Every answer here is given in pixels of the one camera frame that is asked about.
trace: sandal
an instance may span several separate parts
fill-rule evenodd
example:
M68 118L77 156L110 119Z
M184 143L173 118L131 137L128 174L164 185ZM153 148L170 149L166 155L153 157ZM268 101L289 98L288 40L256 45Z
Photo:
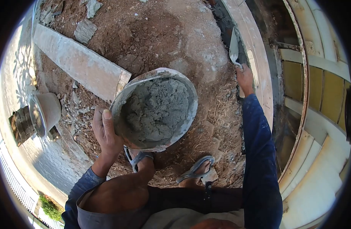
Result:
M209 160L210 163L210 167L209 170L203 174L195 174L196 170L200 167L200 165ZM182 174L180 177L178 177L175 181L177 182L177 184L179 184L180 182L184 181L187 178L201 178L206 176L210 171L211 171L211 166L214 164L215 158L211 155L205 156L200 158L191 168L190 170L188 170L187 172L185 172L184 174Z
M133 171L135 173L138 172L137 163L139 163L142 159L144 159L145 157L149 157L149 158L154 160L154 157L153 157L151 152L142 152L142 151L140 151L136 155L136 157L134 159L132 159L132 157L130 155L130 152L129 152L129 149L127 147L124 147L123 149L125 150L127 159L129 160L130 164L132 165L132 169L133 169Z

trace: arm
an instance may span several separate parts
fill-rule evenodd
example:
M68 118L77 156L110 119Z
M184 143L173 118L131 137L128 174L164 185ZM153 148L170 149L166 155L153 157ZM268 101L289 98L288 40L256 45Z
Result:
M253 92L253 75L244 65L237 71L243 102L243 131L246 171L243 181L244 225L250 228L279 228L283 206L277 182L275 146L264 112Z
M123 140L114 133L113 121L109 110L97 107L93 118L93 130L101 146L101 154L94 164L73 186L65 204L62 219L65 228L80 228L78 224L78 209L76 202L87 190L103 183L109 169L122 151Z

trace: hand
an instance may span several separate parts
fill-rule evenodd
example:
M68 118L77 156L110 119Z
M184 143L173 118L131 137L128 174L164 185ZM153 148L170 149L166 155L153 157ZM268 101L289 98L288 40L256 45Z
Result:
M251 69L246 65L242 64L243 71L240 67L235 66L235 71L237 73L237 81L239 86L244 92L244 95L247 97L250 94L253 94L253 73Z
M114 132L111 112L103 107L95 108L93 130L102 152L97 159L99 162L91 168L95 174L100 176L98 173L101 172L97 173L94 170L98 167L98 164L99 167L105 168L112 166L117 160L118 154L123 150L123 139Z

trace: soil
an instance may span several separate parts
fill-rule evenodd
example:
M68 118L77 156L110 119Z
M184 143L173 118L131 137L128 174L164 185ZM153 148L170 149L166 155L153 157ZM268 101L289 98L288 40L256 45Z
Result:
M54 8L59 0L46 1L41 9ZM156 173L151 186L177 187L177 176L187 171L202 156L212 154L218 180L214 185L240 187L245 158L242 151L242 109L236 98L237 88L233 64L220 37L210 6L199 0L100 1L103 6L94 18L98 26L88 48L139 76L159 67L169 67L186 75L195 85L199 97L196 118L187 133L154 158ZM77 22L86 17L86 6L66 0L62 14L49 25L75 40ZM65 110L90 110L78 119L66 115L61 120L69 128L75 126L74 140L91 160L100 153L91 120L93 106L109 107L83 86L72 88L73 79L42 54L45 79L38 79L38 89L47 85L50 92L66 94ZM72 91L81 100L72 106ZM109 172L116 177L132 172L123 153Z

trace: sleeve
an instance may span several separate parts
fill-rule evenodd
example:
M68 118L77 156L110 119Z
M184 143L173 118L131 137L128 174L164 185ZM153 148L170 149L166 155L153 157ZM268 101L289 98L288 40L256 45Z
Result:
M245 228L279 228L283 203L277 182L275 146L255 94L243 102L246 170L243 181Z
M80 229L78 224L78 209L76 201L87 190L103 183L105 178L98 177L91 167L84 173L84 175L76 182L68 195L68 200L65 204L65 211L61 217L65 221L65 229L77 228Z

